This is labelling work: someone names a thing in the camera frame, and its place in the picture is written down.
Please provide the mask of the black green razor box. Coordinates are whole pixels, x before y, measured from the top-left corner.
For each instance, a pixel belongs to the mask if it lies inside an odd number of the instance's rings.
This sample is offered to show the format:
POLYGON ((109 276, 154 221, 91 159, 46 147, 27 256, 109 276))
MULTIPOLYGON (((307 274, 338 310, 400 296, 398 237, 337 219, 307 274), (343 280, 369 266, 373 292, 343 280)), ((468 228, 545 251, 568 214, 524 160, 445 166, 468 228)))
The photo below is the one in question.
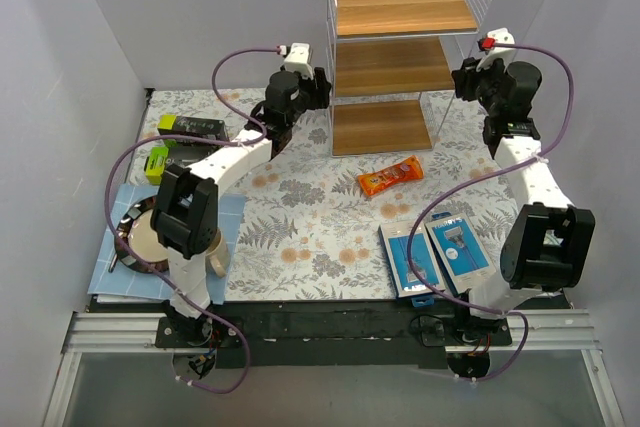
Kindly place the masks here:
POLYGON ((180 167, 186 167, 206 158, 215 150, 216 147, 210 145, 153 147, 145 161, 145 177, 151 185, 159 185, 162 180, 162 175, 169 165, 176 164, 180 167))
POLYGON ((160 135, 186 135, 210 140, 228 141, 225 122, 219 119, 162 115, 157 123, 160 135))

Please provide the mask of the orange BIC razor pack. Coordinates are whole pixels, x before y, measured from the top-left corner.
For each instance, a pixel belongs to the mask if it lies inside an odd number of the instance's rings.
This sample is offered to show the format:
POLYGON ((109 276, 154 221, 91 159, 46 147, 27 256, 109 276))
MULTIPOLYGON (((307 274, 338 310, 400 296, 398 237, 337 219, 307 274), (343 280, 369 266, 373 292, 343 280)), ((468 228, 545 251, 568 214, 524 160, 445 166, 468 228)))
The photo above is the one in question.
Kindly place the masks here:
POLYGON ((415 155, 412 155, 380 171, 359 175, 357 181, 363 193, 372 197, 396 184, 423 178, 421 163, 415 155))

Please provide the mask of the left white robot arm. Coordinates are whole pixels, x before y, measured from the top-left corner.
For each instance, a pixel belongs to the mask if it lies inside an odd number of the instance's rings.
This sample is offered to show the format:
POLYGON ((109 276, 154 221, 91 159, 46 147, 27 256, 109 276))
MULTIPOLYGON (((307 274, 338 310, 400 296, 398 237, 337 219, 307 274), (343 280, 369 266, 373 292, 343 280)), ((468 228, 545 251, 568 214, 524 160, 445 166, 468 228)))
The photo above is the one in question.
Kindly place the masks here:
POLYGON ((313 69, 310 79, 282 69, 271 75, 264 100, 251 111, 261 126, 247 122, 234 138, 236 147, 222 147, 185 168, 165 170, 151 227, 167 249, 174 288, 169 305, 183 316, 178 334, 188 345, 203 346, 213 333, 211 320, 202 312, 211 304, 206 253, 218 233, 219 198, 250 170, 282 152, 303 113, 329 106, 330 91, 321 67, 313 69))

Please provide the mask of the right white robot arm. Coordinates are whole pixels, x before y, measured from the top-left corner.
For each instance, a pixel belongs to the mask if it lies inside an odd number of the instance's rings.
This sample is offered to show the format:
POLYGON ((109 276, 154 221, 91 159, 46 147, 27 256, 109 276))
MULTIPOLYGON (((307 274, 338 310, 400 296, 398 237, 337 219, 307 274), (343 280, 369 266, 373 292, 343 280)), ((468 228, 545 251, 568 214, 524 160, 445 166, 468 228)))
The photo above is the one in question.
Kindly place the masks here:
POLYGON ((502 169, 519 213, 500 252, 499 271, 468 291, 470 309, 452 320, 454 336, 475 344, 497 319, 542 292, 575 287, 582 277, 595 217, 563 194, 529 113, 542 82, 534 65, 467 58, 453 71, 455 95, 485 110, 483 141, 502 169))

